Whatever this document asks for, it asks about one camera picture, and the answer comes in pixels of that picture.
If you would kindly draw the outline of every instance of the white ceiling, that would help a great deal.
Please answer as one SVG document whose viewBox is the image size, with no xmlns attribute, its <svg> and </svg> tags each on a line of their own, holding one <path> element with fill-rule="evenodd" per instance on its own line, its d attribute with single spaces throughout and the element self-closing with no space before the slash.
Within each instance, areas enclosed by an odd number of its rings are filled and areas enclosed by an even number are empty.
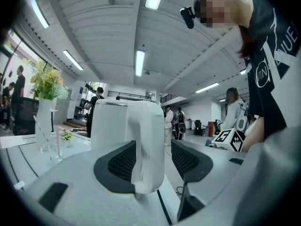
<svg viewBox="0 0 301 226">
<path fill-rule="evenodd" d="M 159 89 L 183 97 L 209 93 L 218 99 L 228 87 L 237 87 L 248 97 L 246 75 L 239 74 L 245 67 L 238 56 L 239 35 L 168 87 L 229 30 L 209 29 L 199 23 L 188 29 L 179 11 L 192 6 L 193 0 L 162 0 L 158 10 L 146 8 L 145 1 L 38 0 L 49 27 L 42 27 L 30 6 L 20 18 L 26 23 L 19 23 L 25 31 L 34 31 L 32 39 L 42 41 L 47 46 L 44 50 L 55 55 L 55 63 L 79 80 Z M 66 49 L 84 71 L 69 68 L 71 63 L 63 55 Z M 138 49 L 146 52 L 142 77 L 135 76 Z M 215 82 L 220 85 L 207 93 L 194 93 Z"/>
</svg>

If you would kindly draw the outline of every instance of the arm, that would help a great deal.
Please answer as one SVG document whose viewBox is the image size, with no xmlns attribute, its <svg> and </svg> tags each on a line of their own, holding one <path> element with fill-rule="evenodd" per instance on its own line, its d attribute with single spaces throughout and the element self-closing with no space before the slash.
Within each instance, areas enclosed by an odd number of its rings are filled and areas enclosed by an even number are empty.
<svg viewBox="0 0 301 226">
<path fill-rule="evenodd" d="M 89 102 L 89 103 L 86 103 L 85 109 L 86 109 L 86 110 L 90 110 L 91 106 L 92 106 L 92 105 L 90 104 L 90 102 Z"/>
<path fill-rule="evenodd" d="M 237 103 L 229 105 L 226 120 L 223 124 L 221 124 L 221 130 L 231 129 L 234 127 L 237 105 Z"/>
<path fill-rule="evenodd" d="M 168 116 L 165 118 L 165 122 L 172 122 L 174 118 L 174 113 L 171 111 Z"/>
<path fill-rule="evenodd" d="M 86 109 L 86 110 L 89 110 L 89 109 L 92 107 L 92 105 L 95 105 L 96 100 L 97 100 L 96 97 L 92 97 L 92 98 L 91 98 L 91 101 L 85 105 L 85 109 Z"/>
<path fill-rule="evenodd" d="M 243 152 L 248 152 L 254 144 L 264 141 L 264 119 L 259 117 L 254 128 L 243 142 Z"/>
</svg>

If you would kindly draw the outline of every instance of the flower vase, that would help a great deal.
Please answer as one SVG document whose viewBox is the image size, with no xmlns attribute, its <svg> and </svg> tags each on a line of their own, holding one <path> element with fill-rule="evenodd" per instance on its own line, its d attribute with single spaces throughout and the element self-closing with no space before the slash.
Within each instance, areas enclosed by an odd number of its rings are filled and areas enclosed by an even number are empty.
<svg viewBox="0 0 301 226">
<path fill-rule="evenodd" d="M 47 140 L 51 140 L 51 108 L 52 100 L 41 99 L 39 101 L 39 109 L 37 113 L 37 121 L 44 132 L 45 136 L 39 129 L 39 126 L 35 126 L 35 134 L 37 139 L 37 146 L 39 149 L 42 148 L 44 144 L 47 144 Z"/>
</svg>

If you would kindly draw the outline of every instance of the man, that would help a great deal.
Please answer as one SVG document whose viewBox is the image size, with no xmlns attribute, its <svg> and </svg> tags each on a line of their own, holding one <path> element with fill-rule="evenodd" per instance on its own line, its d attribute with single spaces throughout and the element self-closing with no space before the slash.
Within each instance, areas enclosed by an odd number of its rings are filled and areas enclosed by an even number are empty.
<svg viewBox="0 0 301 226">
<path fill-rule="evenodd" d="M 95 107 L 96 101 L 99 100 L 99 99 L 104 99 L 104 97 L 103 97 L 103 88 L 102 87 L 97 88 L 96 96 L 93 96 L 91 98 L 91 101 L 89 103 L 87 103 L 86 106 L 85 106 L 86 110 L 89 110 L 91 108 L 90 114 L 89 114 L 88 119 L 87 119 L 87 124 L 86 124 L 87 133 L 88 133 L 87 137 L 88 138 L 91 138 L 91 128 L 92 128 L 92 119 L 93 119 L 94 107 Z"/>
<path fill-rule="evenodd" d="M 15 83 L 11 82 L 7 87 L 4 88 L 2 94 L 3 108 L 4 113 L 6 113 L 5 124 L 1 125 L 2 129 L 6 129 L 6 134 L 12 134 L 12 131 L 9 129 L 9 118 L 10 118 L 10 94 L 9 92 L 15 87 Z"/>
<path fill-rule="evenodd" d="M 23 66 L 20 65 L 17 69 L 18 79 L 15 84 L 15 89 L 11 97 L 12 104 L 17 104 L 18 99 L 24 95 L 25 77 L 23 76 Z"/>
</svg>

